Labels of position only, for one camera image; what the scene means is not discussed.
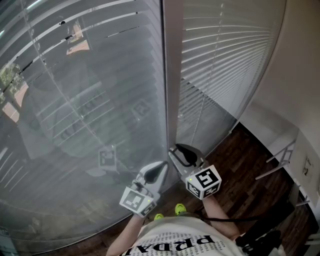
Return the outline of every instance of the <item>person's right arm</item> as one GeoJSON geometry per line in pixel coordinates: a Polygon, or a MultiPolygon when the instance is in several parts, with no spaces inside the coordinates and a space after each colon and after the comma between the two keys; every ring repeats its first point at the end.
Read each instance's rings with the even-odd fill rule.
{"type": "MultiPolygon", "coordinates": [[[[202,202],[209,218],[229,219],[213,195],[203,199],[202,202]]],[[[240,236],[239,229],[233,222],[210,221],[210,223],[212,227],[230,240],[240,236]]]]}

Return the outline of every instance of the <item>vertical mullion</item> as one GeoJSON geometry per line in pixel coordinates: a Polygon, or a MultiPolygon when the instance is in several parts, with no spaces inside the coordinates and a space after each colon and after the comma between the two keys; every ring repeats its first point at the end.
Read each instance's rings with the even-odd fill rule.
{"type": "Polygon", "coordinates": [[[183,0],[162,0],[167,147],[176,143],[181,82],[183,0]]]}

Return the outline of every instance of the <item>shoe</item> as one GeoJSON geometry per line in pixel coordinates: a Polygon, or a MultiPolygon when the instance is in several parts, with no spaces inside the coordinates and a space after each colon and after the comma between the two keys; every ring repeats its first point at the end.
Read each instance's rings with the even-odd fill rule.
{"type": "Polygon", "coordinates": [[[158,213],[158,214],[156,214],[155,216],[154,216],[154,221],[156,221],[156,220],[160,220],[160,219],[162,219],[162,218],[164,218],[165,216],[162,214],[162,213],[158,213]]]}
{"type": "Polygon", "coordinates": [[[180,213],[183,213],[183,212],[186,212],[187,209],[186,207],[182,204],[182,203],[178,203],[176,206],[175,206],[175,215],[179,215],[180,213]]]}

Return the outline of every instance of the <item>person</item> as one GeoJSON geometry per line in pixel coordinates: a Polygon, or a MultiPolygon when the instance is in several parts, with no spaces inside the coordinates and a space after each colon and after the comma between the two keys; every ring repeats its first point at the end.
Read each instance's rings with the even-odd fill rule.
{"type": "MultiPolygon", "coordinates": [[[[228,219],[213,195],[202,200],[209,218],[228,219]]],[[[176,217],[161,213],[143,226],[145,219],[133,215],[106,256],[239,256],[244,255],[234,240],[240,236],[233,222],[211,221],[206,224],[178,203],[176,217]]]]}

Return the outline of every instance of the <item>white t-shirt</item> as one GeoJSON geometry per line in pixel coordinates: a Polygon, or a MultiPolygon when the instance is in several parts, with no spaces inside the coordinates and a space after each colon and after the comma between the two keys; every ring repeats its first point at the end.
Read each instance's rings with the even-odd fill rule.
{"type": "Polygon", "coordinates": [[[194,217],[165,217],[144,226],[122,256],[243,256],[215,228],[194,217]]]}

